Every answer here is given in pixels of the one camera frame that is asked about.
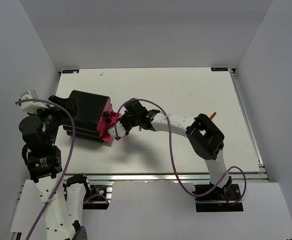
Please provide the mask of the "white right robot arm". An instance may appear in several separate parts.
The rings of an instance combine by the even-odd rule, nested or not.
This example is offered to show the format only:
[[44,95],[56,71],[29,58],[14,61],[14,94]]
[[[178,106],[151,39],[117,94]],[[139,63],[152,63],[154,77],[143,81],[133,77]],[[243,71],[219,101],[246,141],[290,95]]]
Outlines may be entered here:
[[186,118],[169,115],[162,107],[148,110],[141,103],[142,99],[132,98],[122,104],[125,112],[115,118],[113,138],[119,140],[128,135],[134,127],[147,131],[167,132],[170,137],[179,135],[189,140],[194,152],[205,161],[210,176],[209,193],[221,200],[230,193],[231,176],[226,169],[223,148],[224,134],[205,114]]

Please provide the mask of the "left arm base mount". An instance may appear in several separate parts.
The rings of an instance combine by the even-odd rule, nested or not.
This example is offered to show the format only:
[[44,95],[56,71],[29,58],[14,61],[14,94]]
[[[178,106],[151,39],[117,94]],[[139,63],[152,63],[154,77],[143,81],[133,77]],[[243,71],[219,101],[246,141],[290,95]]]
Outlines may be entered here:
[[106,210],[112,196],[112,182],[91,182],[91,194],[85,198],[84,210]]

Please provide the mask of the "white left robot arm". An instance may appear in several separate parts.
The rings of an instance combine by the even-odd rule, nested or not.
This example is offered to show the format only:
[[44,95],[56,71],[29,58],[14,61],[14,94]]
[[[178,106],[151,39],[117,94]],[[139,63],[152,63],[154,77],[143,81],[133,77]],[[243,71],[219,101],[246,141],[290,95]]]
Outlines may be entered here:
[[16,104],[27,113],[19,124],[25,143],[22,158],[43,205],[26,238],[30,239],[37,223],[44,218],[46,239],[86,240],[82,211],[83,201],[91,195],[91,187],[83,173],[63,182],[74,144],[70,146],[65,165],[62,165],[61,150],[56,146],[60,126],[70,123],[72,134],[76,134],[73,119],[78,112],[76,99],[52,95],[43,100],[35,91],[28,90]]

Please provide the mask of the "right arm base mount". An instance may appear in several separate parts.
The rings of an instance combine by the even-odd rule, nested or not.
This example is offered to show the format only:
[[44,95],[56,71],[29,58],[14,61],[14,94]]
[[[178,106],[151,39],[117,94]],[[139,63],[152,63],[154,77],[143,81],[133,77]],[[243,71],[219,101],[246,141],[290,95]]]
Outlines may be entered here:
[[211,192],[203,197],[195,198],[197,213],[242,212],[241,192],[238,184],[232,184],[228,192],[222,196]]

